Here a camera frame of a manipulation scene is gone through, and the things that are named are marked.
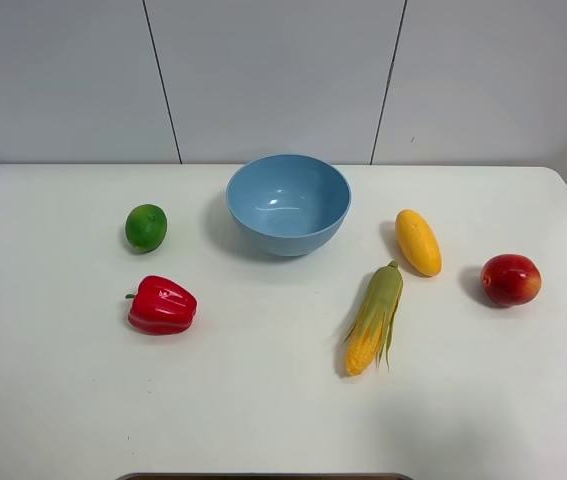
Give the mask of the yellow mango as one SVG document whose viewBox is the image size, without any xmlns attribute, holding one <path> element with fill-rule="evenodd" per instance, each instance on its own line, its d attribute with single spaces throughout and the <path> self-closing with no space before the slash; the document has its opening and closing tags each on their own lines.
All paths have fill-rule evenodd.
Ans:
<svg viewBox="0 0 567 480">
<path fill-rule="evenodd" d="M 441 272 L 442 256 L 437 239 L 419 213 L 409 209 L 400 211 L 395 232 L 403 255 L 419 273 L 434 277 Z"/>
</svg>

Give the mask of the blue plastic bowl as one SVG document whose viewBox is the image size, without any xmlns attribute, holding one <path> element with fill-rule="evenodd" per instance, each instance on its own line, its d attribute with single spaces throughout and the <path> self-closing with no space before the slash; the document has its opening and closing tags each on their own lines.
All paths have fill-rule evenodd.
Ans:
<svg viewBox="0 0 567 480">
<path fill-rule="evenodd" d="M 351 205 L 351 188 L 329 163 L 282 154 L 243 165 L 226 187 L 226 205 L 242 234 L 280 257 L 307 255 L 338 231 Z"/>
</svg>

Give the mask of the red bell pepper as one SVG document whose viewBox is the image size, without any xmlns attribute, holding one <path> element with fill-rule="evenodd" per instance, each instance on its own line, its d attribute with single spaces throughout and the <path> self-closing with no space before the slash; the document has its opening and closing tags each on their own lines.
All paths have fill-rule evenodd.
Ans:
<svg viewBox="0 0 567 480">
<path fill-rule="evenodd" d="M 150 335 L 180 334 L 189 329 L 197 311 L 197 300 L 175 282 L 156 275 L 145 277 L 131 301 L 129 324 Z"/>
</svg>

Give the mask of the red apple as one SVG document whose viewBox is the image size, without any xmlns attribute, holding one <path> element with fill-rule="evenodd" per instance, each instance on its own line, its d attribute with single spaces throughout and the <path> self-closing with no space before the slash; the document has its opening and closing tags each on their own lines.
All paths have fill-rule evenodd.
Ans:
<svg viewBox="0 0 567 480">
<path fill-rule="evenodd" d="M 487 296 L 502 307 L 529 303 L 542 288 L 542 277 L 534 262 L 519 254 L 501 254 L 488 260 L 480 281 Z"/>
</svg>

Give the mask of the corn cob with husk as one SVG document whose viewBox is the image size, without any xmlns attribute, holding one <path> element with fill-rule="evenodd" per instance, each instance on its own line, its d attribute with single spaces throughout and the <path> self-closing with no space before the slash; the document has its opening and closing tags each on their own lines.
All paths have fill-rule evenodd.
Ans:
<svg viewBox="0 0 567 480">
<path fill-rule="evenodd" d="M 373 362 L 389 364 L 396 312 L 403 291 L 398 263 L 391 261 L 371 277 L 362 303 L 345 337 L 345 372 L 362 374 Z"/>
</svg>

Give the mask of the green lime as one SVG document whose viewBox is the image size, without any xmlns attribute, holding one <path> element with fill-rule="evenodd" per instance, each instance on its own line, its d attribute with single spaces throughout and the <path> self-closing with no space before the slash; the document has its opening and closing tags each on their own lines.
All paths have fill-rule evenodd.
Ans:
<svg viewBox="0 0 567 480">
<path fill-rule="evenodd" d="M 143 204 L 127 216 L 124 232 L 132 249 L 139 253 L 156 250 L 167 234 L 167 216 L 157 205 Z"/>
</svg>

